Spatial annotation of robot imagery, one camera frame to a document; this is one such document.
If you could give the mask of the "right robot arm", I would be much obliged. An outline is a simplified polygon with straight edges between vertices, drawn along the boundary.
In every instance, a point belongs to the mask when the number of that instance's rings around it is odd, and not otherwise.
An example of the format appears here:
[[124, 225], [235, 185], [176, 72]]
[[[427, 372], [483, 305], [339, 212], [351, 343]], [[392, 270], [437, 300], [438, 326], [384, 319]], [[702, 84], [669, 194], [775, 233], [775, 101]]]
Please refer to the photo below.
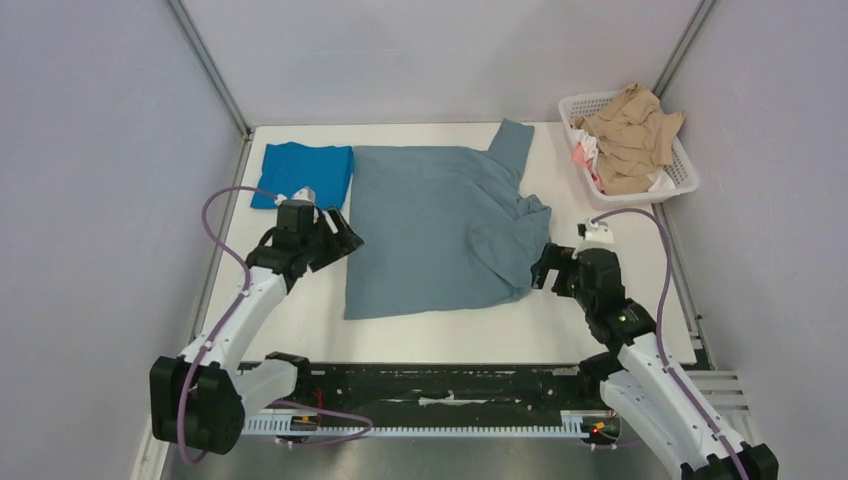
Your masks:
[[551, 272], [553, 293], [576, 301], [606, 348], [579, 364], [577, 392], [585, 405], [615, 411], [674, 479], [777, 478], [772, 450], [738, 433], [661, 348], [659, 326], [626, 295], [613, 251], [549, 243], [532, 268], [534, 288]]

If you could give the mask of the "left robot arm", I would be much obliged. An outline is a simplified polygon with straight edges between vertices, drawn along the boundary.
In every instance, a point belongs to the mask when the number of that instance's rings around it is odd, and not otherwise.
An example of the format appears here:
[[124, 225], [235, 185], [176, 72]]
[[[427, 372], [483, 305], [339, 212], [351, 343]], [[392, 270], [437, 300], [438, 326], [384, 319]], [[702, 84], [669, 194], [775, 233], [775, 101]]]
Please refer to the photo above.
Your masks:
[[242, 278], [221, 318], [175, 357], [161, 356], [149, 372], [152, 431], [173, 443], [183, 461], [228, 453], [246, 421], [278, 400], [307, 405], [314, 393], [310, 362], [272, 352], [241, 371], [243, 357], [270, 314], [306, 273], [315, 273], [364, 244], [336, 207], [288, 199], [275, 225], [238, 262]]

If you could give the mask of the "grey-blue t-shirt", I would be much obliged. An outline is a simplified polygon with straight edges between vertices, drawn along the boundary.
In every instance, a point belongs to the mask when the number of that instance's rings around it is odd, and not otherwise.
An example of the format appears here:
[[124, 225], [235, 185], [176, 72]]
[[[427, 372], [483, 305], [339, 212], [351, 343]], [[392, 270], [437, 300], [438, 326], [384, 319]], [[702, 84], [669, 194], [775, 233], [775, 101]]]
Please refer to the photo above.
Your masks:
[[552, 210], [519, 191], [535, 130], [503, 121], [489, 146], [357, 146], [348, 320], [480, 309], [523, 298]]

